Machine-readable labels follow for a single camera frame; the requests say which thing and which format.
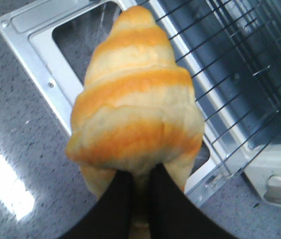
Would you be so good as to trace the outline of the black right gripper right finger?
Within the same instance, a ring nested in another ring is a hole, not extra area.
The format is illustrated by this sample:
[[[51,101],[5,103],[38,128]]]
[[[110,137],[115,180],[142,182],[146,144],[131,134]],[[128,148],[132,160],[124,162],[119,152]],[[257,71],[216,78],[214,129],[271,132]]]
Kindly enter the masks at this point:
[[[149,227],[153,239],[223,239],[224,231],[179,190],[162,164],[150,173]]]

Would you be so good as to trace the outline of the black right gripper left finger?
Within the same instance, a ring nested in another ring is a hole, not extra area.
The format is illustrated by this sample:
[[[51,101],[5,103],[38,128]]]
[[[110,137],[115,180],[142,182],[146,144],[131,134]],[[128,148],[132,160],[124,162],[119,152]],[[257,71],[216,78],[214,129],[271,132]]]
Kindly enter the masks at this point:
[[[127,239],[131,221],[133,177],[117,171],[96,205],[71,230],[66,239]]]

